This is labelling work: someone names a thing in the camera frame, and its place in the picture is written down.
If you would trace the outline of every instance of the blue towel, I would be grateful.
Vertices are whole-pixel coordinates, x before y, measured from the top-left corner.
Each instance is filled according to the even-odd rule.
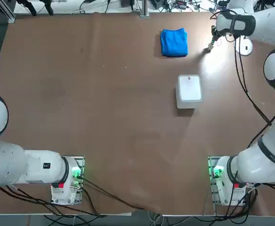
[[[164,29],[160,34],[161,52],[166,57],[185,57],[188,52],[188,34],[181,28],[176,31]]]

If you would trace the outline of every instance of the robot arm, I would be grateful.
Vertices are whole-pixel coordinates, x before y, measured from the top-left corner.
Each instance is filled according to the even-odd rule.
[[[216,30],[220,36],[244,35],[275,46],[275,7],[251,14],[246,14],[242,8],[230,10],[217,17]]]
[[[244,35],[250,40],[275,45],[275,7],[251,14],[246,14],[243,9],[221,12],[214,29],[211,46],[215,37],[226,34],[232,34],[235,38]],[[275,49],[265,60],[264,76],[275,89]],[[232,204],[235,205],[243,197],[246,183],[275,183],[275,120],[257,142],[237,156],[222,156],[215,169],[222,205],[228,205],[233,186]]]
[[[0,97],[0,135],[8,124],[8,108]],[[52,202],[80,204],[83,170],[73,157],[47,150],[24,150],[0,141],[0,186],[12,184],[51,184]]]

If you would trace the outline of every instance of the white container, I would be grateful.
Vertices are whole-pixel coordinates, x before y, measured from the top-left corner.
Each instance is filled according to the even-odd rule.
[[[179,75],[176,84],[176,102],[179,109],[197,108],[202,102],[199,75]]]

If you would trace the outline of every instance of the green light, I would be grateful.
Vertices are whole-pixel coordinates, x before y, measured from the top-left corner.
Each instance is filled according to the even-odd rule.
[[[80,189],[81,184],[82,184],[82,180],[77,178],[77,177],[81,176],[81,172],[82,172],[82,170],[80,169],[79,166],[73,167],[71,169],[71,175],[72,175],[71,186],[76,187],[78,189]]]
[[[222,177],[222,172],[223,171],[224,171],[224,167],[222,167],[222,166],[215,166],[215,168],[213,168],[214,178],[220,178],[220,177]]]

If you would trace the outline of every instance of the brown table surface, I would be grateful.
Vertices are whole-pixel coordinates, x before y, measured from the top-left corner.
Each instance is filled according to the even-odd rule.
[[[0,139],[24,149],[86,157],[86,177],[129,203],[163,214],[213,214],[208,155],[234,155],[265,125],[237,79],[225,39],[210,54],[210,13],[20,17],[0,54],[9,125]],[[184,27],[189,55],[161,56],[159,34]],[[263,76],[272,49],[243,57],[249,92],[268,117],[275,92]],[[178,75],[199,74],[203,102],[176,108]],[[49,185],[21,186],[50,200]],[[88,189],[101,213],[133,209]],[[91,211],[87,200],[80,206]],[[0,213],[48,213],[0,192]],[[275,216],[275,191],[259,188],[253,215]]]

